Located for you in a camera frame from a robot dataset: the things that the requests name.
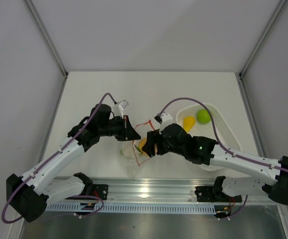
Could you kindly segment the orange peach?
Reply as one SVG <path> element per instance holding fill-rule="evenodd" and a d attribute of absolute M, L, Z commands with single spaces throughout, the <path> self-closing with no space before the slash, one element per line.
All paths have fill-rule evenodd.
<path fill-rule="evenodd" d="M 138 143 L 138 148 L 140 150 L 142 150 L 143 146 L 146 144 L 146 141 L 147 141 L 147 138 L 144 138 Z"/>

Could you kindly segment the white green cabbage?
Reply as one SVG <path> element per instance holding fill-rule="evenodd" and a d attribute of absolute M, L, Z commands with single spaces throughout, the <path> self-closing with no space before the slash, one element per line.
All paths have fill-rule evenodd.
<path fill-rule="evenodd" d="M 143 152 L 138 151 L 132 144 L 123 144 L 120 149 L 120 154 L 125 158 L 137 158 L 144 155 Z"/>

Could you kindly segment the clear zip top bag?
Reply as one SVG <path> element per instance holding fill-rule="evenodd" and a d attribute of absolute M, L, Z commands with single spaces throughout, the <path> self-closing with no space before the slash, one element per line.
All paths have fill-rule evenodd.
<path fill-rule="evenodd" d="M 134 127 L 140 135 L 140 139 L 121 142 L 118 156 L 128 177 L 135 178 L 140 172 L 140 167 L 150 160 L 150 156 L 143 151 L 143 146 L 147 141 L 147 132 L 155 131 L 158 128 L 159 123 L 153 118 L 149 118 Z"/>

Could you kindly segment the green apple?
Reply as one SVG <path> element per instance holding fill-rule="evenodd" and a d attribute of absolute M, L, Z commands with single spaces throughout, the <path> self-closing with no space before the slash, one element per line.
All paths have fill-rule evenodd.
<path fill-rule="evenodd" d="M 200 109 L 197 112 L 196 119 L 200 124 L 207 124 L 211 122 L 211 117 L 206 109 Z"/>

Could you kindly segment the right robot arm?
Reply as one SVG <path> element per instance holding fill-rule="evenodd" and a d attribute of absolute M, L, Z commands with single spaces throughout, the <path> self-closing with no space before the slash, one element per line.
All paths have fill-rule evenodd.
<path fill-rule="evenodd" d="M 191 136 L 173 123 L 162 131 L 149 131 L 142 151 L 149 157 L 175 153 L 193 164 L 232 169 L 242 178 L 219 176 L 212 188 L 218 201 L 241 195 L 266 195 L 270 200 L 288 205 L 288 157 L 269 159 L 227 149 L 218 141 Z"/>

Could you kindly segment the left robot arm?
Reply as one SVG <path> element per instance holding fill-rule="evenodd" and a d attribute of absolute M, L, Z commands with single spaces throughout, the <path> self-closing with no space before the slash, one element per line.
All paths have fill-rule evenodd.
<path fill-rule="evenodd" d="M 140 139 L 124 114 L 127 106 L 127 101 L 118 102 L 112 108 L 97 104 L 88 117 L 68 132 L 51 157 L 21 176 L 11 174 L 6 180 L 7 205 L 27 222 L 33 222 L 48 206 L 64 199 L 95 199 L 92 179 L 81 172 L 62 182 L 53 184 L 52 180 L 74 159 L 97 144 L 101 137 L 113 136 L 117 141 Z"/>

